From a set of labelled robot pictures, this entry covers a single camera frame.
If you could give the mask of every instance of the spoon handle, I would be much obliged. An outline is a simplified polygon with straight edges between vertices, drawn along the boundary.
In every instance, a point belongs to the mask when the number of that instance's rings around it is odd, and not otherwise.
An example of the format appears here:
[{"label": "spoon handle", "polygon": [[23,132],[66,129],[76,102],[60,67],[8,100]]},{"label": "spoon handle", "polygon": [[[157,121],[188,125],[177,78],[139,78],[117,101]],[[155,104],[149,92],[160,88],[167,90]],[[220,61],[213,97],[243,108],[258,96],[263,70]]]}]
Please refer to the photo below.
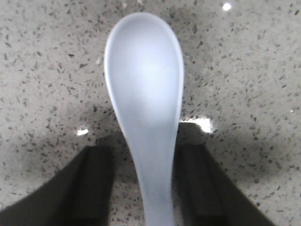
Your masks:
[{"label": "spoon handle", "polygon": [[146,226],[174,226],[172,161],[165,159],[156,156],[144,165],[136,164]]},{"label": "spoon handle", "polygon": [[[138,139],[128,142],[142,193],[146,226],[174,226],[171,179],[176,130],[166,127],[148,131],[148,136],[141,132],[136,135]],[[168,139],[166,133],[173,136]]]}]

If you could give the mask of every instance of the spoon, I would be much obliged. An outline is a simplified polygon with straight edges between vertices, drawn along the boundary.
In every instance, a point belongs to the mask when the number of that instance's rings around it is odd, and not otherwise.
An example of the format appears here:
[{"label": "spoon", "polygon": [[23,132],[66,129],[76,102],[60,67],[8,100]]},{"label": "spoon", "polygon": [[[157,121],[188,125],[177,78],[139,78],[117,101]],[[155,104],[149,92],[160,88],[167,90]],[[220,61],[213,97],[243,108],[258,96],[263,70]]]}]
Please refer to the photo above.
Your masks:
[{"label": "spoon", "polygon": [[149,13],[122,18],[104,55],[112,105],[134,160],[147,226],[174,226],[172,166],[184,66],[169,25]]}]

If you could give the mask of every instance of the granite countertop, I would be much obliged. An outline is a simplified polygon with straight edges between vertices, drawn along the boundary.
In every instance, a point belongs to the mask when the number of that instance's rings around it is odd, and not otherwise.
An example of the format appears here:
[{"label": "granite countertop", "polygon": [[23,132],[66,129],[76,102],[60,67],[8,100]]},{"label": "granite countertop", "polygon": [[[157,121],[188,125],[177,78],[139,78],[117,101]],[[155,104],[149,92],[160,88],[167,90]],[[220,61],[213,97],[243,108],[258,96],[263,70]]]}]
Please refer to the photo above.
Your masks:
[{"label": "granite countertop", "polygon": [[[181,120],[201,125],[196,142],[206,142],[230,179],[276,225],[299,226],[301,2],[232,0],[228,11],[224,3],[5,0],[0,209],[50,180],[84,146],[120,133],[103,50],[119,19],[145,11],[169,22],[180,40],[186,68]],[[113,142],[125,163],[116,169],[111,201],[110,217],[121,221],[111,225],[141,225],[133,163],[125,143]]]}]

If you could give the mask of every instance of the black holder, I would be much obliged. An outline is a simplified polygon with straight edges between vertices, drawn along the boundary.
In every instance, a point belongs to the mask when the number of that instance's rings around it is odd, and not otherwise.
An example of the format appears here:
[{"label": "black holder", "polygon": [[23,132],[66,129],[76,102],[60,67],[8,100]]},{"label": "black holder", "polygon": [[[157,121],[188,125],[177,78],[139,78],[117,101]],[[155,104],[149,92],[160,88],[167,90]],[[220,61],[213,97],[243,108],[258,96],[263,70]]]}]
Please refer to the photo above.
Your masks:
[{"label": "black holder", "polygon": [[[185,226],[273,226],[204,145],[178,145],[175,169]],[[0,226],[106,226],[113,172],[109,147],[86,147],[47,184],[0,212]]]}]

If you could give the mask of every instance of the countertop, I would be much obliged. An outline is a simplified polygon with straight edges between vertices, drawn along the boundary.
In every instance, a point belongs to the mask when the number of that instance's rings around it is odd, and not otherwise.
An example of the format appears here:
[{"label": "countertop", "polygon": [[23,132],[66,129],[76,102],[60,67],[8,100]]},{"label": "countertop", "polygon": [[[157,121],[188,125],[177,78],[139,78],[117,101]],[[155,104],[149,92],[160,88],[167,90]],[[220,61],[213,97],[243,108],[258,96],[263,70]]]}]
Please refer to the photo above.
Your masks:
[{"label": "countertop", "polygon": [[[5,0],[0,209],[49,181],[84,146],[120,135],[103,76],[103,51],[119,19],[144,11],[166,20],[180,40],[181,121],[204,130],[195,142],[206,142],[230,179],[271,221],[299,226],[301,2],[232,0],[230,9],[225,3]],[[133,163],[125,143],[112,142],[125,163],[116,169],[111,225],[141,225]]]}]

